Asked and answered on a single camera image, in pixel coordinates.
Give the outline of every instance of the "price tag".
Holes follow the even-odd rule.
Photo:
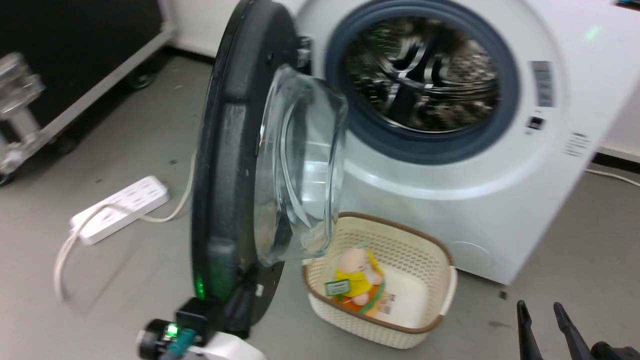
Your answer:
[[[324,284],[327,296],[341,295],[351,291],[348,280],[330,281]]]

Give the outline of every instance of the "stainless steel drum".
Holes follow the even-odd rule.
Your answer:
[[[344,64],[365,102],[393,126],[450,133],[490,118],[500,96],[492,59],[439,20],[379,22],[351,43]]]

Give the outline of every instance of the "laundry basket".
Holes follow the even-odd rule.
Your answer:
[[[365,244],[385,272],[389,307],[376,318],[345,309],[326,296],[341,255]],[[458,283],[453,258],[438,240],[409,227],[359,213],[341,213],[327,253],[302,266],[309,301],[318,316],[362,338],[411,348],[426,339],[449,310]]]

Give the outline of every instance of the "plush doll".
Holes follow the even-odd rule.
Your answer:
[[[383,297],[384,272],[371,251],[354,247],[347,250],[335,271],[336,280],[348,280],[349,291],[334,299],[355,311],[377,311],[375,303]]]

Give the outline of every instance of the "green indicator light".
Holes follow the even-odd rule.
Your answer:
[[[591,26],[587,32],[584,34],[584,40],[585,41],[592,41],[593,39],[595,39],[598,34],[602,31],[602,27],[598,26],[598,25],[594,25]]]
[[[202,283],[202,277],[196,276],[196,295],[198,299],[204,300],[204,284]]]
[[[178,325],[175,325],[174,323],[170,323],[166,327],[165,333],[170,338],[175,338],[176,336],[178,336]]]

